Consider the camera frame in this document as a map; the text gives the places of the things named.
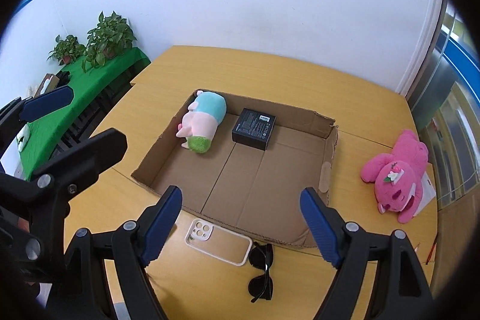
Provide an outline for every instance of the pig plush toy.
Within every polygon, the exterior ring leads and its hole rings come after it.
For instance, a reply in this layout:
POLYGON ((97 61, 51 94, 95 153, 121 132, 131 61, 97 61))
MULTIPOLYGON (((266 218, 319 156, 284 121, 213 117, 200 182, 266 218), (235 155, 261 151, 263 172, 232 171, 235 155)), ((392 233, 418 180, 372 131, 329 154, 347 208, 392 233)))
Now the pig plush toy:
POLYGON ((427 159, 425 144, 406 129, 391 153, 381 153, 364 165, 360 176, 364 182, 375 182, 380 213, 399 212, 398 222, 403 224, 412 219, 422 200, 427 159))
POLYGON ((197 153, 210 148, 217 127, 227 112, 225 98, 210 91, 197 91, 197 97, 188 106, 188 113, 178 125, 177 137, 187 139, 182 147, 197 153))

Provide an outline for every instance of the white door trim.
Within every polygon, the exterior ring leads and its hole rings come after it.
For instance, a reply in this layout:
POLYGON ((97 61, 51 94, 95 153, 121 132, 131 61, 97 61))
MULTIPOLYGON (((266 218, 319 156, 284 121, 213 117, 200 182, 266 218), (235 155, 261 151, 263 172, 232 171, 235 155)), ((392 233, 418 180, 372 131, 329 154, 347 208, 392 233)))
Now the white door trim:
POLYGON ((423 63, 423 60, 425 60, 428 48, 430 47, 431 40, 435 33, 441 8, 442 0, 428 0, 427 11, 425 13, 420 37, 418 38, 419 40, 417 41, 417 45, 415 46, 405 73, 395 89, 395 92, 404 97, 409 92, 409 88, 417 76, 417 72, 423 63))

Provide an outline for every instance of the blue gripper pad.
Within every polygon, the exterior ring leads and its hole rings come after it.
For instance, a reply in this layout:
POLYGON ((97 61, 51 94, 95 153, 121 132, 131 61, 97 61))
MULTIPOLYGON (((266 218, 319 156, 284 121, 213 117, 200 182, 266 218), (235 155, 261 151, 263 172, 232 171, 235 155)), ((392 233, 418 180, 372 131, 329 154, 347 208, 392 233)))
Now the blue gripper pad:
POLYGON ((34 122, 39 118, 71 104, 74 98, 74 91, 69 86, 62 86, 39 95, 25 102, 20 112, 20 119, 26 122, 34 122))
MULTIPOLYGON (((162 195, 157 205, 162 205, 157 210, 156 215, 148 216, 150 224, 143 234, 143 250, 140 255, 140 263, 143 267, 158 258, 162 251, 165 241, 169 237, 169 233, 182 209, 182 191, 176 186, 169 186, 167 191, 162 195)), ((143 214, 147 214, 157 207, 150 206, 143 214)))
POLYGON ((320 250, 323 259, 332 263, 333 267, 338 268, 343 259, 338 253, 337 235, 334 233, 332 227, 320 210, 320 206, 317 202, 322 202, 322 200, 319 199, 313 189, 311 190, 313 191, 313 194, 309 189, 302 190, 300 194, 300 209, 303 218, 310 228, 310 232, 317 243, 317 247, 320 250))

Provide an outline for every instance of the green plant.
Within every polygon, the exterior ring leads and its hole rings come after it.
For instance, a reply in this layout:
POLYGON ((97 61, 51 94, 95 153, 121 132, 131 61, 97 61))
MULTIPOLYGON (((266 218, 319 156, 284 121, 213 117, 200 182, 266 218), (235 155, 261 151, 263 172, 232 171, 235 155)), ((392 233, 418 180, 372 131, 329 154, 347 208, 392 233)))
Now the green plant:
POLYGON ((134 31, 127 24, 127 19, 113 12, 104 17, 103 12, 98 17, 96 28, 88 31, 86 58, 82 61, 83 72, 86 72, 86 62, 92 67, 104 65, 107 59, 121 55, 125 49, 132 47, 136 40, 134 31))
POLYGON ((60 64, 68 64, 75 61, 78 56, 85 53, 85 45, 79 44, 75 36, 69 34, 64 40, 60 40, 60 35, 55 38, 57 45, 53 51, 50 51, 48 59, 57 59, 60 64))

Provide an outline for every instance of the black box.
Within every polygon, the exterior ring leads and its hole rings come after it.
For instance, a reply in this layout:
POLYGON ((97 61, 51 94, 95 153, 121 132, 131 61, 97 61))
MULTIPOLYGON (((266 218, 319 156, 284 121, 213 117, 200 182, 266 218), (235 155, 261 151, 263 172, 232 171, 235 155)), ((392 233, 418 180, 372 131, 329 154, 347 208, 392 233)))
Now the black box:
POLYGON ((232 129, 232 140, 265 151, 274 123, 274 115, 244 108, 232 129))

